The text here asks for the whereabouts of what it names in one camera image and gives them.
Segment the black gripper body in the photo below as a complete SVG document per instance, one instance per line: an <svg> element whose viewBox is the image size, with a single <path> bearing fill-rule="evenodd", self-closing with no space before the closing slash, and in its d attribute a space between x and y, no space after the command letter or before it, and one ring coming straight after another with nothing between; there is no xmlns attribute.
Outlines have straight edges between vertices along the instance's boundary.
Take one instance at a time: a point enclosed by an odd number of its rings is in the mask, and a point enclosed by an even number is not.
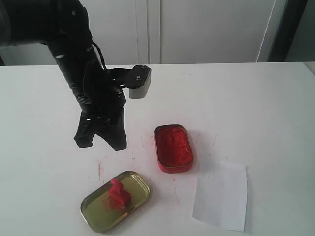
<svg viewBox="0 0 315 236"><path fill-rule="evenodd" d="M98 62L70 63L68 84L82 110L80 123L122 121L125 97Z"/></svg>

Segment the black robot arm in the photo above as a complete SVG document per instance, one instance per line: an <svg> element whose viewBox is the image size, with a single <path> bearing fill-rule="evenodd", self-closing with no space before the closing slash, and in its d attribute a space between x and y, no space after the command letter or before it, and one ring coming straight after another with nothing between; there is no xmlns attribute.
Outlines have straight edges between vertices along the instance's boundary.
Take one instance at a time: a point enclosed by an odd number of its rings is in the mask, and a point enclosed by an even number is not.
<svg viewBox="0 0 315 236"><path fill-rule="evenodd" d="M117 77L125 70L106 68L86 8L78 0L1 1L0 45L34 43L48 47L81 108L78 147L91 147L98 135L114 150L124 150L126 100Z"/></svg>

